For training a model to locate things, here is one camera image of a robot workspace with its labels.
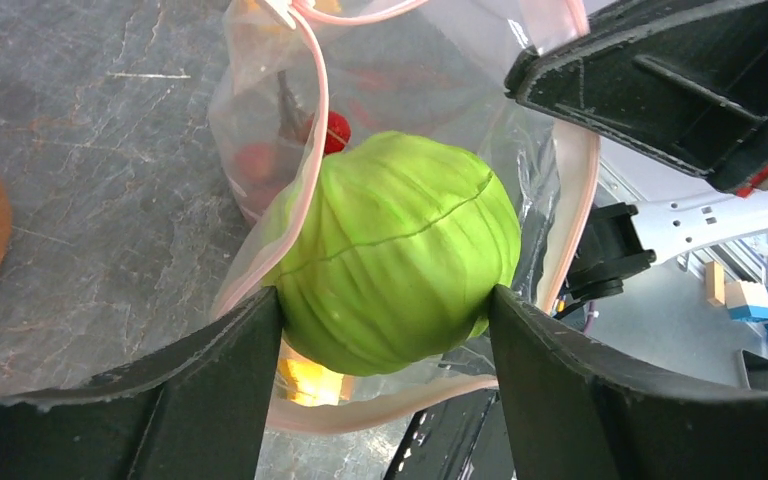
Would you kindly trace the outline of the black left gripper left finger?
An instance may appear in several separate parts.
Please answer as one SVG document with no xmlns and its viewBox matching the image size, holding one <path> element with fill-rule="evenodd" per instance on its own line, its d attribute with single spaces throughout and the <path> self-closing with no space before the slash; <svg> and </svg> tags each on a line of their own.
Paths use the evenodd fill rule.
<svg viewBox="0 0 768 480">
<path fill-rule="evenodd" d="M 0 479 L 251 479 L 282 327 L 273 289 L 69 389 L 0 397 Z"/>
</svg>

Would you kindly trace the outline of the clear zip top bag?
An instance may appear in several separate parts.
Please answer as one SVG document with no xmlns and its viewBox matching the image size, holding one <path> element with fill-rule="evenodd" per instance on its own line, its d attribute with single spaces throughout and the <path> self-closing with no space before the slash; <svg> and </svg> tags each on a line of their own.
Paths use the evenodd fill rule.
<svg viewBox="0 0 768 480">
<path fill-rule="evenodd" d="M 551 312 L 581 238 L 599 170 L 595 135 L 523 108 L 505 77 L 531 46 L 524 1 L 235 1 L 229 66 L 208 110 L 223 170 L 252 230 L 212 313 L 262 288 L 295 243 L 325 157 L 389 131 L 458 146 L 501 180 L 521 227 L 506 286 Z M 353 376 L 284 338 L 266 424 L 305 434 L 376 427 L 494 389 L 493 373 L 445 369 L 450 352 Z"/>
</svg>

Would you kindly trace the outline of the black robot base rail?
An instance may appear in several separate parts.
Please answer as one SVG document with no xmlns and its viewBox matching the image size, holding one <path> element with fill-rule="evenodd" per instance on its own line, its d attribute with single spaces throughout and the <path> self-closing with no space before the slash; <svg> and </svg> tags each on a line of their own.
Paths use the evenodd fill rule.
<svg viewBox="0 0 768 480">
<path fill-rule="evenodd" d="M 496 390 L 458 396 L 413 415 L 386 480 L 511 480 L 516 477 Z"/>
</svg>

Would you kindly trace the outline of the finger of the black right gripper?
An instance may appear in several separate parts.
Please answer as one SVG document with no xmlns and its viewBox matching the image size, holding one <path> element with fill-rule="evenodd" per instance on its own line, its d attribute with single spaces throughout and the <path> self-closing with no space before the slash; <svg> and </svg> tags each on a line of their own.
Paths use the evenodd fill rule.
<svg viewBox="0 0 768 480">
<path fill-rule="evenodd" d="M 589 22 L 522 51 L 508 97 L 719 192 L 768 191 L 768 1 L 616 1 Z"/>
</svg>

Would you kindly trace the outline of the green toy cabbage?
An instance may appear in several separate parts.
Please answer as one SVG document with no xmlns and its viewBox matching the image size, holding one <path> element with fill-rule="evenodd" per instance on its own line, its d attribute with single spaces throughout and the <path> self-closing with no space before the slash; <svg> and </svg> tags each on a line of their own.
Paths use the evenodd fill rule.
<svg viewBox="0 0 768 480">
<path fill-rule="evenodd" d="M 517 213 L 479 156 L 389 131 L 325 157 L 302 229 L 266 281 L 296 352 L 383 375 L 481 335 L 520 253 Z"/>
</svg>

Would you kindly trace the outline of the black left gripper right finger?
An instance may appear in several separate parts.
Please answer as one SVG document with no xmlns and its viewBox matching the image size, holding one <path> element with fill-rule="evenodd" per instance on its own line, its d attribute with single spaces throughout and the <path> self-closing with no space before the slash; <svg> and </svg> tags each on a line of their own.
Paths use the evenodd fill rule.
<svg viewBox="0 0 768 480">
<path fill-rule="evenodd" d="M 768 479 L 768 392 L 652 365 L 505 286 L 490 337 L 521 479 Z"/>
</svg>

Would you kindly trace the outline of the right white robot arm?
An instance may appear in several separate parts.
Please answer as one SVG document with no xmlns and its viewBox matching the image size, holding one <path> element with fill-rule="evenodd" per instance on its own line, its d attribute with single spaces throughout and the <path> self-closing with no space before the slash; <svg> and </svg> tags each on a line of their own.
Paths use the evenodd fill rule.
<svg viewBox="0 0 768 480">
<path fill-rule="evenodd" d="M 642 202 L 631 222 L 653 264 L 768 232 L 768 1 L 524 1 L 532 44 L 505 85 L 710 192 Z"/>
</svg>

